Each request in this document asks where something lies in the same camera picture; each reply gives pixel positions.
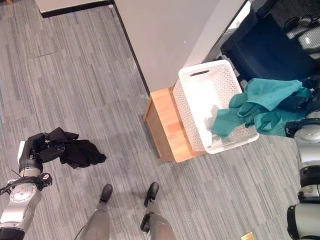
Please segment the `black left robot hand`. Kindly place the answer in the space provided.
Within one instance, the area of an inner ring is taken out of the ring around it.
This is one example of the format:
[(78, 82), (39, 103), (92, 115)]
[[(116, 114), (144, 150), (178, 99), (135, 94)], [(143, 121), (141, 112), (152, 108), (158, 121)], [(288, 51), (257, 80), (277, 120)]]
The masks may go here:
[(66, 144), (49, 140), (47, 133), (38, 133), (20, 142), (18, 153), (19, 173), (35, 170), (43, 172), (43, 164), (59, 158), (66, 149)]

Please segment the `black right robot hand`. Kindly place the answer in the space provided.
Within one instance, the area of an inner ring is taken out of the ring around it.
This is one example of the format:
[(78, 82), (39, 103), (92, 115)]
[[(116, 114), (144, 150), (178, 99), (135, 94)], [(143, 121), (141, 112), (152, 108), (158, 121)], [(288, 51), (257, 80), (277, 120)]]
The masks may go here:
[(281, 102), (289, 112), (306, 110), (306, 114), (320, 110), (320, 76), (312, 75), (300, 80), (302, 88)]

